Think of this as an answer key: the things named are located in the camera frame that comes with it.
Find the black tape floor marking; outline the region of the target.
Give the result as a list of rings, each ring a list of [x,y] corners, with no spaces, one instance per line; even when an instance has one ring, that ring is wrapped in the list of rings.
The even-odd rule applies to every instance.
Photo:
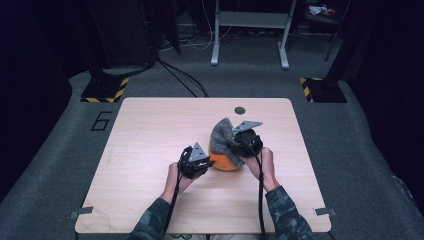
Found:
[[[100,111],[94,120],[91,130],[92,131],[105,131],[111,122],[111,111]]]

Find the dark side table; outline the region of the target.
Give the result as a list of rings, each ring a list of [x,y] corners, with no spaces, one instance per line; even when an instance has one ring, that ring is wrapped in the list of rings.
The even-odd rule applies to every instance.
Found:
[[[352,0],[299,0],[300,3],[296,6],[294,13],[294,22],[291,27],[291,35],[288,40],[287,49],[290,49],[294,42],[295,36],[299,30],[299,24],[301,22],[309,23],[311,26],[319,27],[324,32],[331,35],[330,46],[326,53],[325,60],[328,60],[330,54],[334,48],[336,39],[339,35],[340,29],[342,28],[343,21],[348,13]],[[316,15],[313,16],[309,13],[309,6],[322,6],[326,5],[328,8],[334,9],[335,14]]]

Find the person's legs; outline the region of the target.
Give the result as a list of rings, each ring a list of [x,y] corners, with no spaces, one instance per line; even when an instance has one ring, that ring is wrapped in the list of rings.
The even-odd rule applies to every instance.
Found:
[[[255,234],[168,234],[164,240],[260,240],[259,235]]]

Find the dark curtain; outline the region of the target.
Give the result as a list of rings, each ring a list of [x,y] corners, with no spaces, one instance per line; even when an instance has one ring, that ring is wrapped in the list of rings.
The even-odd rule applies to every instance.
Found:
[[[0,0],[0,202],[32,161],[84,70],[67,0]]]
[[[424,216],[424,0],[353,0],[338,52],[375,146]]]

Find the black cabinet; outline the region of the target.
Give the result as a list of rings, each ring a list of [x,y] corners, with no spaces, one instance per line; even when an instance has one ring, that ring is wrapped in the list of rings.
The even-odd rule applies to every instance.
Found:
[[[111,66],[155,62],[165,40],[181,54],[176,0],[87,0]]]

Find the grey fluffy cloth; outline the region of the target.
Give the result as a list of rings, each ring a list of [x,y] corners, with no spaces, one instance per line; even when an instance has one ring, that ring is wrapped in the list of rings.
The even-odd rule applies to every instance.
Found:
[[[225,154],[239,168],[244,165],[244,162],[227,146],[229,142],[235,143],[232,128],[233,125],[228,118],[223,118],[213,127],[209,141],[209,154]]]

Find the person's right hand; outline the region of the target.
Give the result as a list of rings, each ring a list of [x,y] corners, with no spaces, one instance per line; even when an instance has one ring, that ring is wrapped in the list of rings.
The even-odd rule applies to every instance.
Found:
[[[261,164],[258,164],[255,157],[246,158],[244,162],[255,178],[259,178],[260,173],[263,173],[264,189],[266,192],[270,192],[280,185],[275,177],[273,152],[268,147],[264,147],[257,155],[257,158]]]

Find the person's left hand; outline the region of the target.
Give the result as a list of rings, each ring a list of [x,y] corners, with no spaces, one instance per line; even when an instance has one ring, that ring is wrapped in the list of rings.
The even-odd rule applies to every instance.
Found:
[[[179,170],[177,163],[171,163],[168,168],[168,175],[164,190],[160,195],[160,197],[168,203],[172,202],[176,186],[179,186],[179,192],[184,192],[195,181],[195,179],[182,177],[180,182],[177,182],[178,173]]]

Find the black striped stand base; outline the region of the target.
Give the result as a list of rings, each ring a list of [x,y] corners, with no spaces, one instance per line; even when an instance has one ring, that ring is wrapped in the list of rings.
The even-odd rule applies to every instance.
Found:
[[[300,79],[303,93],[310,103],[346,103],[344,96],[337,82],[328,83],[322,78]]]
[[[90,103],[118,102],[128,82],[128,78],[120,77],[111,77],[101,80],[92,78],[81,94],[81,101]]]

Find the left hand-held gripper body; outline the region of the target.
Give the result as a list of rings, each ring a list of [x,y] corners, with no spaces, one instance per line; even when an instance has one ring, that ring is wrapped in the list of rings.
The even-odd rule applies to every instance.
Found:
[[[209,161],[209,156],[198,143],[188,146],[183,150],[178,161],[179,174],[188,179],[197,178],[203,175],[199,172],[200,168],[205,167],[208,170],[209,166],[199,166],[200,163],[206,161]]]

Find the orange plush toy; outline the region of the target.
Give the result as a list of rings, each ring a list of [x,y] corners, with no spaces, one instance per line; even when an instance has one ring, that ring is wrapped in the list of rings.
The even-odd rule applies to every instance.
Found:
[[[210,160],[214,162],[213,167],[218,170],[227,172],[238,170],[238,167],[225,154],[211,153]]]

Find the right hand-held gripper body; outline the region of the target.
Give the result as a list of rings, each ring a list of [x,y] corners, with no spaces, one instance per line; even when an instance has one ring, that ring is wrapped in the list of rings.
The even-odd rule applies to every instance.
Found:
[[[255,127],[261,126],[262,122],[243,121],[238,126],[233,127],[234,144],[237,144],[235,153],[244,158],[255,157],[263,147],[260,136],[254,131]]]

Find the small colourful object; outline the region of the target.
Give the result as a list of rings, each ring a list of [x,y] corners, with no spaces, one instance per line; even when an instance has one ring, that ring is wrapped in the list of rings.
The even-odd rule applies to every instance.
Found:
[[[334,9],[328,8],[326,5],[322,6],[309,6],[308,11],[311,15],[316,16],[319,14],[330,16],[336,13]]]

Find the white metal stand frame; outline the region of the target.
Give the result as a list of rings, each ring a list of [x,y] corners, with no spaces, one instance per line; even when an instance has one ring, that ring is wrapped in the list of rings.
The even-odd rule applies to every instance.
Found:
[[[271,28],[283,30],[282,39],[277,43],[277,47],[281,67],[287,70],[289,68],[289,62],[285,46],[297,0],[289,0],[289,3],[290,8],[287,13],[239,12],[222,11],[220,9],[220,0],[215,0],[215,29],[211,65],[216,66],[219,63],[221,27]]]

